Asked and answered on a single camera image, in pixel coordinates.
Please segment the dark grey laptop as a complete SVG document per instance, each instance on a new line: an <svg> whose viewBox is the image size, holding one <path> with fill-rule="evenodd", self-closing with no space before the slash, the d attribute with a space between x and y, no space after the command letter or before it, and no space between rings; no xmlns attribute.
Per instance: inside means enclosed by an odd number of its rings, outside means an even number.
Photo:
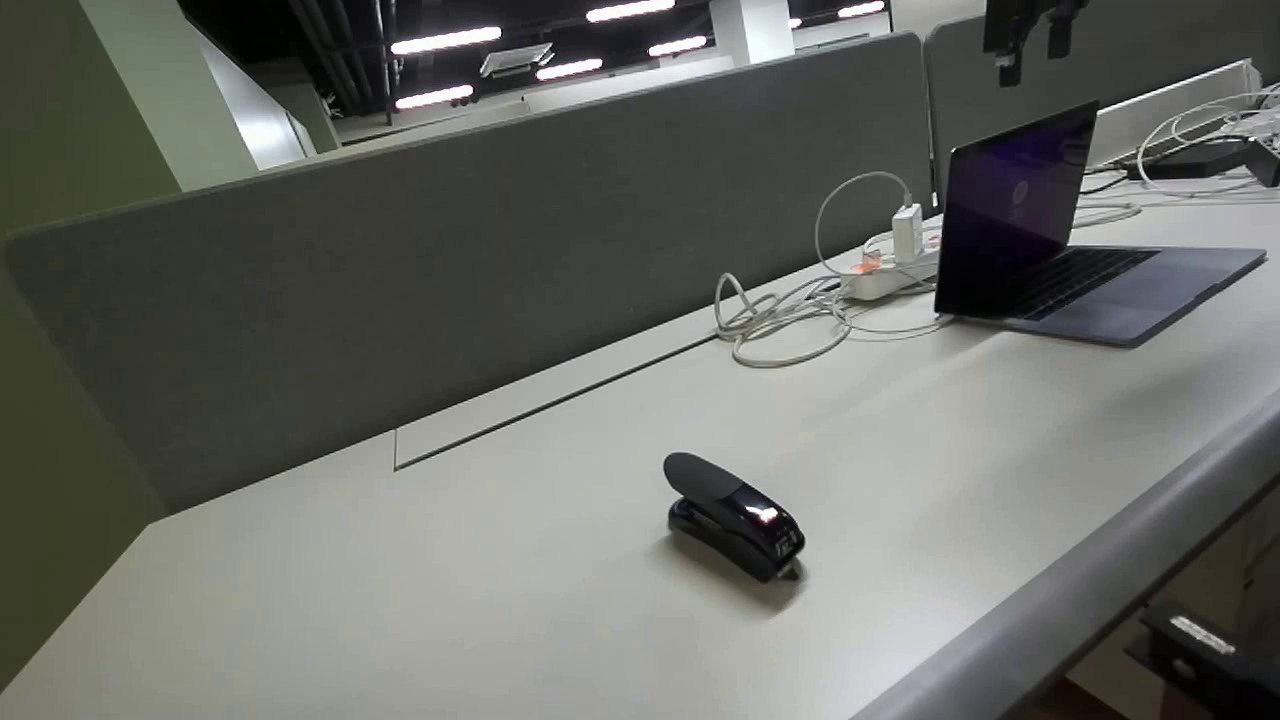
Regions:
<svg viewBox="0 0 1280 720"><path fill-rule="evenodd" d="M934 311L1132 348L1262 265L1262 249L1074 246L1100 102L956 147Z"/></svg>

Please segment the short grey desk partition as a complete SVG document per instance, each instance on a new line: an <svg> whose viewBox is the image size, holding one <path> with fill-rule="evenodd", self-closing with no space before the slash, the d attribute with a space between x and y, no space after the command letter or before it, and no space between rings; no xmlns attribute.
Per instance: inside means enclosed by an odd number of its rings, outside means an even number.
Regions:
<svg viewBox="0 0 1280 720"><path fill-rule="evenodd" d="M1242 59L1280 79L1280 0L1091 0L1073 23L1070 54L1050 59L1047 27L1037 26L1021 82L1007 88L982 51L983 33L983 18L972 15L934 27L924 42L940 199L955 147L1042 117L1114 105Z"/></svg>

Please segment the black power brick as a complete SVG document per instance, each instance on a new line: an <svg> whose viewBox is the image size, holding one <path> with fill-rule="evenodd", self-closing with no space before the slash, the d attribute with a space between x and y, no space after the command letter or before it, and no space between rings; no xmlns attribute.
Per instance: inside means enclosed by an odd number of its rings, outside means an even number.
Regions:
<svg viewBox="0 0 1280 720"><path fill-rule="evenodd" d="M1244 164L1249 140L1243 136L1196 142L1158 156L1144 156L1143 170L1137 160L1123 164L1126 178L1140 181L1190 181L1220 176Z"/></svg>

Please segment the white power adapter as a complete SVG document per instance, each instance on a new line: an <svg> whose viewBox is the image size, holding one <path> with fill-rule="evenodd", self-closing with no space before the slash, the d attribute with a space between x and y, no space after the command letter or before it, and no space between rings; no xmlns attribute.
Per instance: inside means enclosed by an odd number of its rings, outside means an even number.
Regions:
<svg viewBox="0 0 1280 720"><path fill-rule="evenodd" d="M893 264L910 265L924 252L923 210L918 202L904 204L891 219Z"/></svg>

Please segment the black box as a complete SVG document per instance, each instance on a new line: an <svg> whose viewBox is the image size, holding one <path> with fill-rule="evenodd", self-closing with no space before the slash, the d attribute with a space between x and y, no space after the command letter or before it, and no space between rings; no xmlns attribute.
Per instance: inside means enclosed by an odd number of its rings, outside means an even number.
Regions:
<svg viewBox="0 0 1280 720"><path fill-rule="evenodd" d="M1280 188L1280 138L1253 138L1243 152L1244 167L1265 188Z"/></svg>

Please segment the white column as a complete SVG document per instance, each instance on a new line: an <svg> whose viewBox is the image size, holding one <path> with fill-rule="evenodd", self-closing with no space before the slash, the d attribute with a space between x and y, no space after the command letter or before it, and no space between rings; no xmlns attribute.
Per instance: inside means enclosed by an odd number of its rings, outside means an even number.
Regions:
<svg viewBox="0 0 1280 720"><path fill-rule="evenodd" d="M710 0L716 46L735 67L792 56L788 0Z"/></svg>

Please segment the white power strip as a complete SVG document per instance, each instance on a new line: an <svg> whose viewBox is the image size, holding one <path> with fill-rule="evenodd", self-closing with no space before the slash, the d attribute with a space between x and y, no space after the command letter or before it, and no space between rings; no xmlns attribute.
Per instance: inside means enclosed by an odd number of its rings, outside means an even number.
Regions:
<svg viewBox="0 0 1280 720"><path fill-rule="evenodd" d="M859 261L840 277L842 299L873 302L900 293L924 293L934 290L940 249L927 249L919 258L904 264L882 252L864 252Z"/></svg>

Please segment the black stapler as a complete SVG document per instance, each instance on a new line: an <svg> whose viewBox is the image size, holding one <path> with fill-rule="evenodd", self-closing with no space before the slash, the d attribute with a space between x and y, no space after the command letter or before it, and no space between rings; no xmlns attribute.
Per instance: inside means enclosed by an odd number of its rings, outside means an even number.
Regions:
<svg viewBox="0 0 1280 720"><path fill-rule="evenodd" d="M669 454L662 469L678 496L668 510L671 530L701 542L762 584L800 578L796 561L806 538L791 512L694 454Z"/></svg>

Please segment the long grey desk partition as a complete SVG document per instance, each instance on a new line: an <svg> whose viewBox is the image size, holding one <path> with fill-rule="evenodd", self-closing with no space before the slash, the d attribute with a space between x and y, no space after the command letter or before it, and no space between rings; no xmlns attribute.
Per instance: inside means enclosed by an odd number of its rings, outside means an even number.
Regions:
<svg viewBox="0 0 1280 720"><path fill-rule="evenodd" d="M27 231L4 261L178 512L815 263L868 170L932 195L882 35Z"/></svg>

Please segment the black clamp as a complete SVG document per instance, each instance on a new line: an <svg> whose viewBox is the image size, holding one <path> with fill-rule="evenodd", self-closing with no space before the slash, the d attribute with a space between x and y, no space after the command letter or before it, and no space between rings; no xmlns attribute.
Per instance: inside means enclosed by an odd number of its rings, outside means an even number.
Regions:
<svg viewBox="0 0 1280 720"><path fill-rule="evenodd" d="M1140 614L1125 653L1213 720L1280 720L1280 659L1175 603Z"/></svg>

